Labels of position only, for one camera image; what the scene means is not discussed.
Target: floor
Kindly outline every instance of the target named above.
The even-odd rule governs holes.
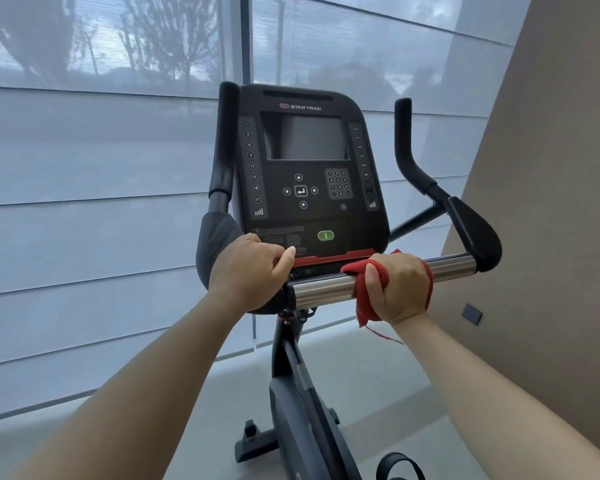
[[[385,334],[392,330],[374,324]],[[427,480],[486,480],[448,419],[444,402],[408,348],[346,322],[304,335],[300,347],[324,402],[334,407],[364,479],[390,451],[412,457]],[[271,427],[267,384],[271,347],[215,363],[166,480],[284,479],[274,451],[240,465],[233,444],[244,421]],[[240,396],[236,400],[236,391]],[[0,421],[0,479],[21,464],[80,401]],[[408,466],[392,475],[415,478]]]

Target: wall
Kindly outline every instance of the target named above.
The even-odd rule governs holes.
[[[600,448],[600,0],[532,1],[463,199],[504,256],[432,313]]]

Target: exercise bike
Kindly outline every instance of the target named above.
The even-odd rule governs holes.
[[[252,311],[279,317],[269,386],[273,428],[261,431],[247,421],[235,444],[237,462],[279,449],[290,480],[361,480],[338,416],[320,399],[298,348],[318,306],[352,299],[355,277],[339,273],[343,264],[382,253],[389,242],[445,213],[466,252],[427,259],[435,282],[490,271],[501,259],[492,227],[416,165],[410,99],[396,101],[394,124],[398,168],[432,206],[390,230],[364,117],[350,98],[220,85],[209,206],[196,254],[200,279],[208,287],[217,256],[246,232],[297,250],[288,282]],[[387,480],[398,461],[411,462],[424,479],[416,462],[390,453],[378,465],[377,480]]]

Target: hand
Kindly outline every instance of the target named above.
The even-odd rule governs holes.
[[[209,293],[233,301],[244,314],[268,302],[287,281],[296,249],[246,234],[229,244],[211,270]]]
[[[407,318],[426,313],[429,276],[425,265],[411,254],[374,254],[371,259],[382,264],[389,274],[383,290],[373,264],[365,270],[365,284],[371,307],[385,322],[397,325]]]

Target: pedal strap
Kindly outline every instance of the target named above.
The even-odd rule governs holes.
[[[395,466],[396,463],[401,461],[408,461],[418,476],[418,480],[425,480],[424,473],[418,466],[418,464],[410,459],[408,456],[403,455],[402,453],[393,452],[387,453],[384,455],[383,459],[378,463],[378,468],[376,469],[376,480],[389,480],[389,474],[391,473],[391,469]],[[406,480],[403,478],[394,477],[391,480]]]

